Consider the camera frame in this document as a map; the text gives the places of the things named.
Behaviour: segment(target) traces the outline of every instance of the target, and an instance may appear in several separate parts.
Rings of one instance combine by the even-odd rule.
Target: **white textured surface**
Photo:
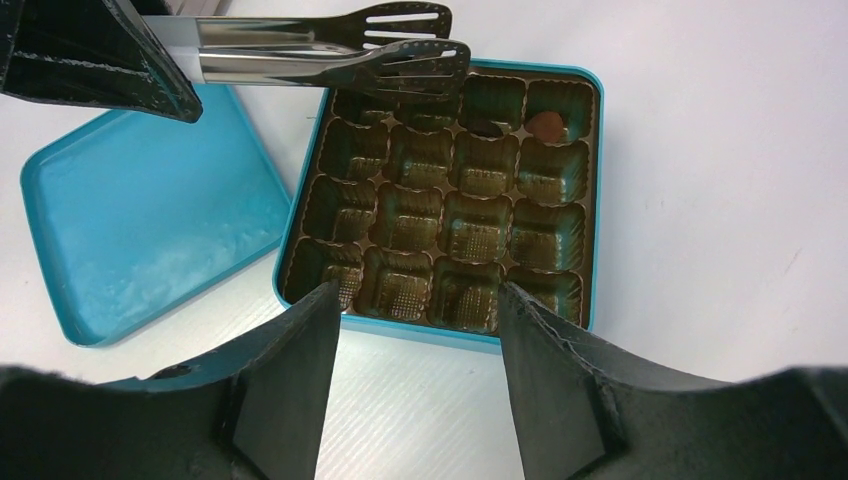
[[[235,0],[230,11],[367,3]],[[576,64],[606,88],[597,333],[725,380],[848,362],[848,4],[446,3],[474,56]],[[239,91],[293,192],[320,92]],[[18,172],[95,114],[0,97],[0,362],[144,376],[278,312],[268,257],[119,345],[63,339]],[[336,365],[321,478],[521,477],[499,357],[345,331]]]
[[[206,83],[203,77],[203,68],[200,66],[200,52],[195,47],[168,47],[168,54],[174,63],[180,67],[188,81],[192,83]]]

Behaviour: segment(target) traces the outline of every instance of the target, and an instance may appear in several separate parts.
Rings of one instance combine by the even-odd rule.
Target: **teal tin box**
[[[528,131],[543,112],[562,120],[556,140]],[[349,327],[496,346],[512,281],[590,329],[602,134],[601,83],[576,67],[475,60],[438,104],[328,90],[274,270],[280,301],[336,279]]]

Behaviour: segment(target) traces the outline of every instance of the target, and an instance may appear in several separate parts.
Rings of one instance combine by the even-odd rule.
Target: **empty chocolate compartment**
[[[433,298],[427,310],[430,323],[476,333],[497,330],[498,285],[503,267],[439,257],[433,270]]]
[[[560,317],[580,325],[583,282],[577,274],[542,273],[524,267],[513,267],[507,272],[506,280],[515,282]]]
[[[396,105],[370,95],[351,90],[336,92],[333,112],[357,125],[376,125],[392,115]]]
[[[470,195],[493,197],[506,193],[512,190],[517,155],[517,137],[488,140],[460,132],[448,180]]]
[[[393,250],[429,250],[436,244],[442,215],[439,190],[423,191],[383,184],[377,192],[377,220],[369,238]]]
[[[398,121],[419,132],[437,132],[456,121],[459,100],[439,103],[401,104],[395,113]]]
[[[355,242],[374,222],[377,191],[374,184],[342,182],[320,175],[312,184],[303,233],[330,242]]]
[[[297,243],[283,296],[295,303],[318,285],[337,279],[341,309],[359,291],[362,283],[362,252],[356,245],[330,245],[304,238]]]
[[[563,272],[583,263],[586,211],[578,203],[558,207],[515,202],[509,253],[527,268]]]
[[[401,321],[421,317],[430,296],[429,255],[371,247],[365,251],[364,275],[354,302],[357,312]]]
[[[462,87],[459,124],[465,128],[476,122],[492,122],[505,132],[521,127],[525,85],[516,78],[472,75]]]
[[[403,126],[392,128],[389,163],[383,176],[408,188],[430,188],[447,180],[451,162],[450,131],[416,133]]]
[[[586,196],[589,145],[547,145],[528,137],[521,143],[518,191],[540,203],[569,203]]]
[[[594,91],[586,83],[536,80],[527,88],[526,124],[538,113],[556,112],[565,125],[562,142],[583,138],[592,129]]]
[[[448,193],[439,248],[458,260],[499,260],[506,250],[511,211],[508,197],[484,200],[459,192]]]
[[[385,124],[355,127],[333,120],[327,127],[318,168],[342,180],[366,180],[388,161],[389,129]]]

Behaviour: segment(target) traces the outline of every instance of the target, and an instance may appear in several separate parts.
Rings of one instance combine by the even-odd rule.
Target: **chocolate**
[[[541,112],[524,126],[527,133],[544,143],[555,143],[562,138],[565,125],[556,112]]]

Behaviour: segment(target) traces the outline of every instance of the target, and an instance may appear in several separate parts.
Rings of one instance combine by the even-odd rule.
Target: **teal tin lid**
[[[277,247],[291,202],[230,87],[195,124],[110,111],[21,173],[67,339],[114,343]]]

